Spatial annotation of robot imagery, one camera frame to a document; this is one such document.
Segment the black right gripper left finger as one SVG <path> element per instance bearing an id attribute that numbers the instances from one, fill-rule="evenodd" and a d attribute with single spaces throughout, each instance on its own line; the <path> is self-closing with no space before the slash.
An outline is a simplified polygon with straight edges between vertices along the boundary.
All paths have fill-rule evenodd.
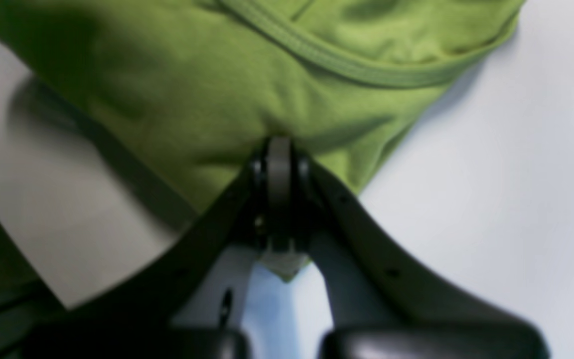
<path id="1" fill-rule="evenodd" d="M 249 275 L 271 239 L 257 220 L 280 173 L 280 141 L 255 150 L 230 186 L 155 262 L 23 341 L 25 359 L 247 359 L 239 329 Z"/>

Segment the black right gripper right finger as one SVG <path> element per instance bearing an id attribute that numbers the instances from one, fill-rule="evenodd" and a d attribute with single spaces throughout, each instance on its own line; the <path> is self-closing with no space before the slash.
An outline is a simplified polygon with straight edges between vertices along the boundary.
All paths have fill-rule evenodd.
<path id="1" fill-rule="evenodd" d="M 331 173 L 280 139 L 280 248 L 321 271 L 321 359 L 548 359 L 540 332 L 424 266 Z"/>

